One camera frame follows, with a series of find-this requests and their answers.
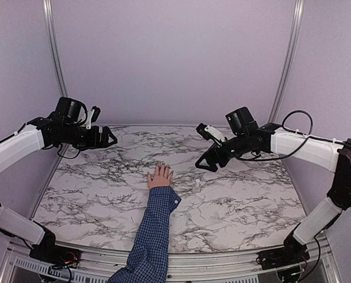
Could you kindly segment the clear nail polish bottle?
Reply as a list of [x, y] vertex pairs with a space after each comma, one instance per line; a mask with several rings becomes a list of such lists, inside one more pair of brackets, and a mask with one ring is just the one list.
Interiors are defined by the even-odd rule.
[[200, 180], [199, 179], [195, 179], [195, 184], [194, 184], [193, 188], [195, 190], [198, 190], [198, 189], [200, 189], [200, 185], [201, 185]]

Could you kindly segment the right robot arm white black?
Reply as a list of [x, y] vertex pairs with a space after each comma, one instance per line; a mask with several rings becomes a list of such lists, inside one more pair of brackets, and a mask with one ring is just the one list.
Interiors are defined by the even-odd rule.
[[284, 123], [259, 126], [247, 107], [225, 116], [234, 137], [226, 138], [211, 125], [199, 124], [196, 131], [213, 145], [196, 161], [195, 166], [210, 172], [225, 167], [231, 159], [243, 162], [266, 162], [295, 157], [316, 164], [334, 174], [326, 197], [285, 238], [283, 247], [258, 253], [263, 270], [296, 264], [309, 259], [307, 244], [330, 228], [343, 211], [351, 208], [351, 139], [340, 141], [317, 137], [311, 131], [292, 130]]

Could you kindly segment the blue checked shirt forearm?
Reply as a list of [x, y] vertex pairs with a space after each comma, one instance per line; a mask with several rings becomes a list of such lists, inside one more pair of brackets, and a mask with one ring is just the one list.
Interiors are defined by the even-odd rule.
[[168, 272], [169, 219], [181, 198], [170, 187], [149, 191], [147, 207], [126, 266], [109, 282], [165, 282]]

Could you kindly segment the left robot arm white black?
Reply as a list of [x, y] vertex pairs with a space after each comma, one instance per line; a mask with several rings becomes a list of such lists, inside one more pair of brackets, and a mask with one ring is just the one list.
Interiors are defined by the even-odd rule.
[[[105, 149], [117, 144], [116, 136], [107, 126], [97, 126], [100, 108], [88, 110], [84, 103], [61, 97], [48, 117], [37, 117], [0, 141], [0, 174], [28, 155], [53, 147], [62, 150], [70, 145], [79, 153]], [[69, 268], [78, 264], [78, 249], [59, 246], [55, 235], [39, 223], [29, 220], [0, 202], [0, 232], [27, 244], [30, 257]]]

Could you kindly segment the person's bare hand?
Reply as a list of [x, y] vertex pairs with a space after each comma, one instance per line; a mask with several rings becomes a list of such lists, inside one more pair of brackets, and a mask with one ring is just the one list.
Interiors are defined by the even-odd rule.
[[162, 164], [155, 167], [153, 173], [147, 173], [147, 185], [149, 190], [155, 187], [168, 187], [171, 184], [173, 172], [170, 171], [170, 166]]

